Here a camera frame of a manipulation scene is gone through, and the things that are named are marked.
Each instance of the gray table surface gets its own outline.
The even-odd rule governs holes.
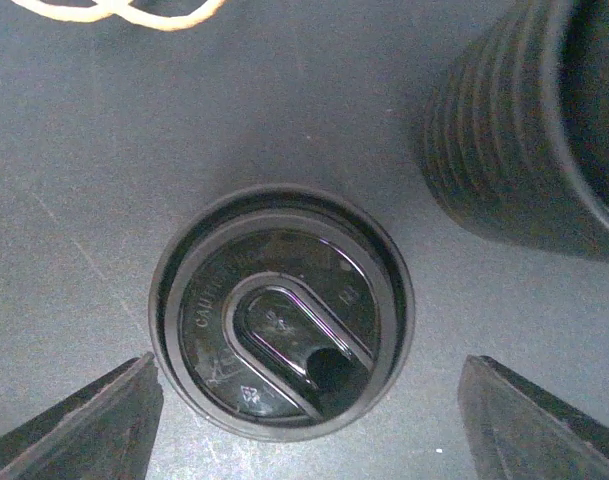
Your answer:
[[[222,194],[277,181],[340,194],[389,230],[416,294],[409,360],[366,417],[298,444],[228,434],[161,378],[150,479],[473,479],[456,403],[469,353],[609,426],[609,265],[460,229],[409,141],[436,75],[508,5],[229,0],[160,33],[0,0],[0,435],[150,349],[171,235]]]

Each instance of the black plastic lid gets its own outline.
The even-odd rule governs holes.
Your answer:
[[[363,212],[292,186],[227,197],[171,242],[151,292],[162,368],[229,431],[302,440],[363,415],[413,331],[401,256]]]

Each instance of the white cable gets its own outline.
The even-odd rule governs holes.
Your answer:
[[[160,17],[143,12],[129,5],[133,0],[93,0],[96,5],[92,7],[67,7],[51,5],[41,0],[11,0],[13,3],[30,10],[43,17],[59,20],[61,22],[97,22],[111,15],[122,17],[136,25],[173,32],[184,30],[202,23],[212,17],[226,0],[207,0],[201,7],[189,15],[181,17]]]

